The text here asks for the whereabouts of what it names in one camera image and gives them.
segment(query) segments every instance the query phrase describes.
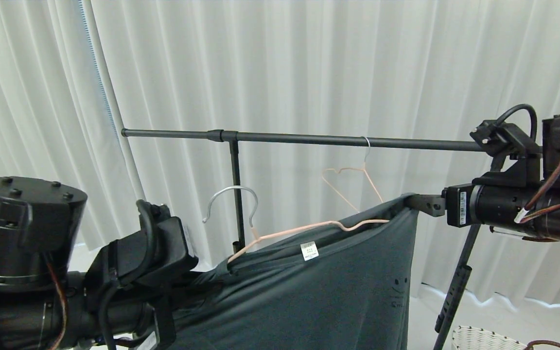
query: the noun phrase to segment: hanger hook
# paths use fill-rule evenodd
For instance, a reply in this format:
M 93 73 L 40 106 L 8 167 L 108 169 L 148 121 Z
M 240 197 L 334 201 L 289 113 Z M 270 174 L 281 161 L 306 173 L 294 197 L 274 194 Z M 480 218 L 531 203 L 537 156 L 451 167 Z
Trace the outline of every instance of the hanger hook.
M 213 197 L 211 197 L 211 199 L 209 200 L 209 205 L 207 206 L 207 217 L 205 217 L 204 219 L 202 219 L 202 223 L 206 224 L 207 221 L 209 220 L 209 218 L 211 218 L 211 206 L 213 206 L 213 202 L 215 201 L 215 199 L 217 198 L 218 195 L 221 195 L 222 193 L 231 190 L 231 189 L 244 189 L 249 193 L 252 193 L 252 195 L 254 196 L 254 209 L 252 209 L 252 213 L 250 213 L 249 215 L 249 226 L 251 228 L 254 227 L 254 224 L 252 224 L 252 218 L 254 217 L 254 213 L 256 213 L 256 208 L 258 208 L 258 197 L 256 195 L 256 192 L 254 192 L 253 189 L 251 188 L 247 188 L 245 186 L 228 186 L 227 188 L 224 188 L 223 190 L 219 191 L 218 193 L 214 194 Z
M 364 162 L 367 162 L 367 157 L 369 155 L 369 153 L 371 153 L 371 141 L 368 140 L 368 137 L 363 137 L 365 140 L 367 140 L 367 144 L 368 144 L 368 149 L 367 149 L 367 153 L 366 155 L 364 155 Z

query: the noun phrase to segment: white basket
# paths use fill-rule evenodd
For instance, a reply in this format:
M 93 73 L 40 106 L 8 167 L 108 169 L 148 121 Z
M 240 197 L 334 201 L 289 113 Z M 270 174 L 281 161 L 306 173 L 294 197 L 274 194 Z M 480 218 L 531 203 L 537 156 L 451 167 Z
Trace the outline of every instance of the white basket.
M 453 331 L 453 350 L 524 350 L 526 344 L 498 333 L 470 326 Z

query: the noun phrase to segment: rack leg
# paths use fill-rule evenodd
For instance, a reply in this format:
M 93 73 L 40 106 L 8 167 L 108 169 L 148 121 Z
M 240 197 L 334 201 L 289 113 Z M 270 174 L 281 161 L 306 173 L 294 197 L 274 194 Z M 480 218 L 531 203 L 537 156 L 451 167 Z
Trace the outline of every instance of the rack leg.
M 229 141 L 230 145 L 230 163 L 233 171 L 233 185 L 241 185 L 241 174 L 239 170 L 239 141 Z M 242 191 L 233 191 L 235 193 L 235 213 L 237 216 L 237 231 L 239 239 L 233 242 L 233 251 L 236 253 L 245 246 L 245 227 L 243 225 L 243 202 Z
M 471 267 L 468 266 L 468 259 L 473 251 L 473 246 L 480 228 L 480 225 L 471 226 L 468 236 L 466 237 L 464 248 L 462 249 L 459 261 L 457 262 L 455 275 L 451 281 L 451 286 L 449 286 L 449 293 L 446 295 L 442 311 L 436 320 L 436 332 L 438 332 L 438 336 L 436 343 L 434 344 L 434 350 L 442 350 L 446 338 L 449 336 L 449 331 L 451 330 L 451 325 L 453 324 L 453 318 L 455 317 L 455 313 L 457 313 L 457 308 L 459 307 L 462 296 L 464 295 L 466 284 L 468 283 L 468 279 L 473 271 Z

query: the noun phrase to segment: dark green t-shirt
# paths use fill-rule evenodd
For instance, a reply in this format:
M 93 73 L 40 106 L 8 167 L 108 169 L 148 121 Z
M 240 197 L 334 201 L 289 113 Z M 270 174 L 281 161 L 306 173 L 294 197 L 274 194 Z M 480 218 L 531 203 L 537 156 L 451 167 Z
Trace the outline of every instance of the dark green t-shirt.
M 174 313 L 170 350 L 404 350 L 418 211 L 403 197 L 202 273 L 221 292 Z M 315 242 L 305 261 L 300 244 Z

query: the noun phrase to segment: curtain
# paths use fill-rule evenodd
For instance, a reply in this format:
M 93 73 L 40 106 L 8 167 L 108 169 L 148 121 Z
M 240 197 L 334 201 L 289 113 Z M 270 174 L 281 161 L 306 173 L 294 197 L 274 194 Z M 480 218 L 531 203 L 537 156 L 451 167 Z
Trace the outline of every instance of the curtain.
M 84 2 L 93 42 L 127 128 L 236 129 L 470 140 L 519 103 L 560 113 L 560 1 Z M 520 112 L 511 119 L 529 127 Z M 227 144 L 127 140 L 144 193 L 169 204 L 209 268 L 231 254 L 236 224 Z M 260 205 L 261 234 L 352 213 L 321 179 L 360 166 L 364 148 L 240 143 L 242 183 Z M 385 199 L 440 193 L 489 168 L 479 153 L 372 149 L 367 168 Z M 360 174 L 331 179 L 360 209 L 378 202 Z M 243 194 L 246 215 L 253 207 Z M 466 229 L 420 216 L 413 293 L 446 290 Z M 469 290 L 513 303 L 560 303 L 560 243 L 482 230 Z
M 79 239 L 139 230 L 134 185 L 71 1 L 0 1 L 0 176 L 56 180 L 89 200 Z

